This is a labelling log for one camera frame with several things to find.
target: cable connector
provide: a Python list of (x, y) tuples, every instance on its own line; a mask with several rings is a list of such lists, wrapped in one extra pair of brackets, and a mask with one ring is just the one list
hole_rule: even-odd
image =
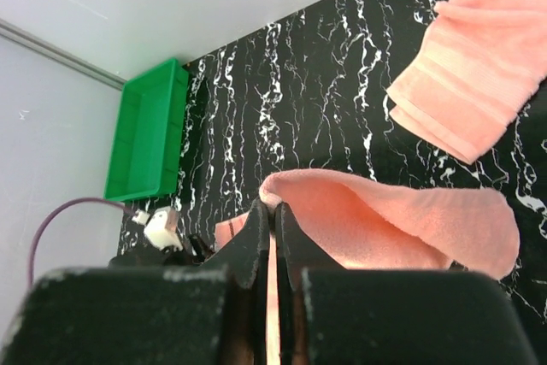
[(150, 214), (143, 211), (142, 209), (138, 209), (137, 213), (133, 216), (131, 221), (135, 221), (140, 226), (145, 226), (148, 223), (149, 219), (150, 219)]
[(144, 236), (159, 250), (169, 246), (182, 250), (183, 246), (177, 235), (178, 220), (179, 213), (173, 207), (157, 209), (144, 228)]

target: green tray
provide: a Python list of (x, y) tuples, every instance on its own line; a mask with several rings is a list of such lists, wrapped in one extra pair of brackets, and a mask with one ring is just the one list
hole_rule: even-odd
[(105, 198), (129, 201), (175, 192), (187, 86), (188, 73), (176, 59), (125, 83)]

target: marble tabletop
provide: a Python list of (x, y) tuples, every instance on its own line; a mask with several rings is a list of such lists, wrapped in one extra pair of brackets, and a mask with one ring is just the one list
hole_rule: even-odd
[[(245, 212), (262, 180), (284, 169), (493, 187), (521, 230), (520, 257), (500, 286), (547, 361), (547, 91), (471, 166), (394, 123), (385, 89), (416, 55), (436, 1), (322, 0), (190, 63), (179, 189), (138, 206), (173, 205), (183, 235), (212, 243), (215, 223)], [(124, 220), (119, 252), (142, 236)]]

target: towel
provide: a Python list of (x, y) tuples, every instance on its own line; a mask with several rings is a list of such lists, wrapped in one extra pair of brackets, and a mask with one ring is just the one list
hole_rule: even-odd
[(449, 0), (435, 11), (417, 57), (387, 90), (391, 118), (471, 164), (547, 75), (547, 0)]
[[(499, 280), (519, 252), (513, 211), (490, 188), (415, 190), (303, 169), (271, 174), (259, 195), (272, 211), (288, 203), (303, 231), (346, 268), (446, 269), (456, 260)], [(246, 217), (216, 225), (217, 247)]]

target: wire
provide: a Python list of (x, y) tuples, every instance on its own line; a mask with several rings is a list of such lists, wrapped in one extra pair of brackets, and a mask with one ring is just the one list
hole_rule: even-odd
[(45, 217), (42, 224), (40, 224), (40, 227), (38, 227), (38, 230), (34, 234), (34, 238), (32, 239), (32, 242), (31, 242), (31, 249), (28, 253), (28, 261), (27, 261), (28, 265), (27, 265), (27, 271), (26, 271), (26, 282), (29, 289), (32, 287), (32, 283), (34, 282), (34, 261), (36, 259), (36, 249), (38, 248), (38, 243), (40, 241), (40, 238), (42, 237), (42, 234), (45, 231), (45, 228), (62, 211), (64, 211), (65, 209), (69, 207), (72, 207), (73, 205), (80, 204), (80, 203), (106, 204), (111, 207), (116, 207), (117, 209), (121, 209), (127, 215), (135, 215), (135, 211), (133, 211), (129, 207), (126, 207), (125, 205), (121, 203), (115, 203), (114, 201), (105, 200), (104, 198), (99, 198), (99, 197), (75, 198), (74, 200), (67, 201), (66, 203), (60, 205), (59, 207), (51, 211), (51, 213), (47, 217)]

